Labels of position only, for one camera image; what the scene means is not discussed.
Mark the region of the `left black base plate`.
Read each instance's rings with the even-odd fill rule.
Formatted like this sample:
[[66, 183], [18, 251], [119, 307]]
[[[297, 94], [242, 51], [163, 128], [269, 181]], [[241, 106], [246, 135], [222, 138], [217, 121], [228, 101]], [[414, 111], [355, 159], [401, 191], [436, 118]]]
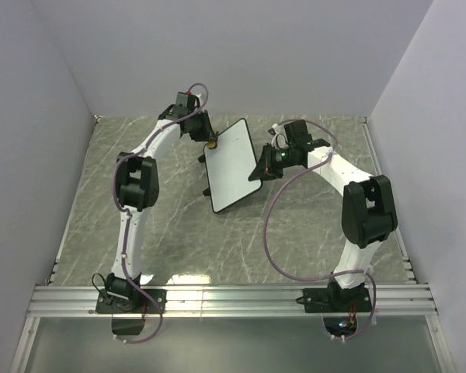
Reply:
[[162, 288], [144, 289], [146, 296], [135, 289], [130, 298], [121, 298], [102, 289], [98, 295], [96, 314], [148, 313], [159, 314], [165, 310], [166, 293]]

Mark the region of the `small black-framed whiteboard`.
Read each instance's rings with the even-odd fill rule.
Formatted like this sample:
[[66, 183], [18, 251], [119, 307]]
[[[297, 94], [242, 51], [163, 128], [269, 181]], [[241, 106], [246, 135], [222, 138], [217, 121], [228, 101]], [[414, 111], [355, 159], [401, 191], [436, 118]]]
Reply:
[[217, 147], [203, 148], [208, 187], [203, 192], [210, 198], [215, 214], [259, 191], [263, 182], [249, 180], [257, 166], [256, 153], [245, 118], [241, 118], [222, 131]]

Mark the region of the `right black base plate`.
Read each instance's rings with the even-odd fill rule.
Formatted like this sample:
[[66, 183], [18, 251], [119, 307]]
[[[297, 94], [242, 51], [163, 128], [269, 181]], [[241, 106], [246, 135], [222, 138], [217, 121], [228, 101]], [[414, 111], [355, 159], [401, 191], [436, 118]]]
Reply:
[[356, 312], [370, 312], [372, 303], [367, 288], [363, 285], [342, 289], [336, 282], [326, 288], [304, 288], [296, 303], [304, 306], [306, 313], [345, 313], [355, 307]]

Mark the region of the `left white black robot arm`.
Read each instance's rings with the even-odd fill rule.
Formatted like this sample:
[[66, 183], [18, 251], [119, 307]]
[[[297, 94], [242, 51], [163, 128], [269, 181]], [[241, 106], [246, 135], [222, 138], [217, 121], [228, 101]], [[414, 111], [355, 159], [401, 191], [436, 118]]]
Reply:
[[120, 233], [105, 290], [123, 312], [133, 312], [144, 303], [140, 291], [141, 249], [148, 213], [159, 195], [157, 162], [184, 134], [195, 142], [217, 147], [218, 133], [206, 110], [180, 119], [164, 113], [136, 148], [117, 157], [112, 195], [120, 212]]

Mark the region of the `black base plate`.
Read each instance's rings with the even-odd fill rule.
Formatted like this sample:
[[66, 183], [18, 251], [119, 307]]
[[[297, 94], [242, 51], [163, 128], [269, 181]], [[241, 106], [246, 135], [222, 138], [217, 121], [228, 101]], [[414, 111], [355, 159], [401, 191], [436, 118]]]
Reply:
[[345, 313], [355, 307], [356, 312], [370, 312], [372, 303], [367, 288], [363, 285], [342, 289], [336, 282], [326, 288], [304, 288], [296, 303], [304, 306], [306, 313]]
[[130, 298], [121, 298], [102, 289], [98, 295], [96, 314], [148, 313], [159, 314], [165, 310], [166, 293], [162, 288], [144, 289], [146, 296], [135, 289]]

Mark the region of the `aluminium mounting rail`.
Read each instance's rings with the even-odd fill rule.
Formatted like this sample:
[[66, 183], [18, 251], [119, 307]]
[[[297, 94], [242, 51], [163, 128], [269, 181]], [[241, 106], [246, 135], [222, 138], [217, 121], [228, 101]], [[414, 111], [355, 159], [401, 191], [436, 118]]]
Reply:
[[[164, 317], [170, 318], [264, 318], [309, 317], [296, 303], [304, 284], [246, 286], [165, 286]], [[132, 318], [140, 312], [102, 314], [96, 311], [98, 291], [91, 287], [38, 286], [26, 315], [30, 318]], [[436, 315], [427, 285], [385, 284], [377, 287], [377, 316]]]

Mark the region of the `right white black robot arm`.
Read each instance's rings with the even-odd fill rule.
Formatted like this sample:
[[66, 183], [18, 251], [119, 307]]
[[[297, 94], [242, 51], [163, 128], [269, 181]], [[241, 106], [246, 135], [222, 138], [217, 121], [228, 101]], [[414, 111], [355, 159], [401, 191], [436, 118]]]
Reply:
[[[371, 260], [381, 243], [398, 227], [391, 181], [384, 175], [373, 176], [338, 155], [325, 140], [289, 144], [276, 149], [270, 144], [263, 150], [249, 180], [275, 180], [283, 170], [303, 166], [278, 190], [270, 203], [263, 227], [263, 246], [272, 267], [284, 277], [296, 281], [334, 280], [337, 285], [327, 292], [329, 305], [338, 311], [347, 309], [355, 299], [354, 289], [364, 284]], [[341, 226], [346, 237], [339, 263], [330, 275], [297, 277], [277, 266], [267, 243], [269, 217], [282, 192], [299, 177], [313, 172], [329, 183], [342, 197]]]

